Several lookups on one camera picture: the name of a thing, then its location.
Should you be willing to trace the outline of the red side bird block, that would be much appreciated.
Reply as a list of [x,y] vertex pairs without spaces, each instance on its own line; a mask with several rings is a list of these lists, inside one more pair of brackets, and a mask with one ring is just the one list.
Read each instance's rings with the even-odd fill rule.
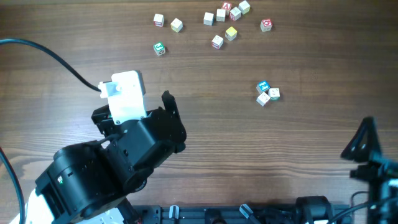
[[211,41],[211,45],[216,49],[220,49],[221,46],[223,45],[223,42],[224,39],[221,36],[215,35],[215,37]]

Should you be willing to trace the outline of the yellow K letter block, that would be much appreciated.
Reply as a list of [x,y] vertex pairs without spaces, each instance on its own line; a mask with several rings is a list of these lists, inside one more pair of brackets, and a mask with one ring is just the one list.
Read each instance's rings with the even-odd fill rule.
[[237,37],[237,30],[234,27],[230,27],[226,30],[225,32],[225,37],[229,40],[232,41]]

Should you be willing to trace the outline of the green side animal block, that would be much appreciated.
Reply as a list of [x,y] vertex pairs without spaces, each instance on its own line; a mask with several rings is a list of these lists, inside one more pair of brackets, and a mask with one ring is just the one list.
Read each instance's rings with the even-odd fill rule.
[[271,98],[266,92],[262,92],[256,99],[261,106],[265,106],[270,100]]

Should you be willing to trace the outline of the blue 2 number block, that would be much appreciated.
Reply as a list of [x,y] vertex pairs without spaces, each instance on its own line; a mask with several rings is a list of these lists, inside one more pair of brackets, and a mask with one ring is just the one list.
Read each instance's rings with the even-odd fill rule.
[[259,92],[259,94],[262,94],[267,92],[270,87],[270,84],[268,84],[266,80],[263,80],[256,85],[256,90]]

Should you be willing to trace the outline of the green Z letter block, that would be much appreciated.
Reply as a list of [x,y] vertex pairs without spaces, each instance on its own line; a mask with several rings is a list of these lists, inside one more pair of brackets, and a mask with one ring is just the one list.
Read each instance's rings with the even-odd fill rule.
[[280,98],[280,90],[278,88],[270,88],[268,90],[270,100],[278,100]]

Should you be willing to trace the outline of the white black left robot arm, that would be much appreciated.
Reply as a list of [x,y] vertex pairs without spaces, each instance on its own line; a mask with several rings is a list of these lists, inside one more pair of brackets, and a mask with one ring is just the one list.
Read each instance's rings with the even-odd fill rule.
[[78,223],[128,203],[154,169],[185,149],[186,130],[175,98],[165,91],[164,105],[138,119],[115,124],[109,105],[91,118],[102,141],[65,146],[36,179],[31,198],[17,193],[20,213],[13,223]]

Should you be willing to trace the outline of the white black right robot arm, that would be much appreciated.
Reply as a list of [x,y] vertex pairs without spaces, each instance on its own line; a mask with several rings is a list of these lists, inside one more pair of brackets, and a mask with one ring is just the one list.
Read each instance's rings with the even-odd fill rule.
[[358,164],[349,177],[368,184],[368,200],[334,214],[332,204],[325,197],[301,197],[296,200],[298,220],[341,223],[365,208],[368,223],[397,223],[397,162],[382,155],[376,120],[372,116],[362,120],[340,157]]

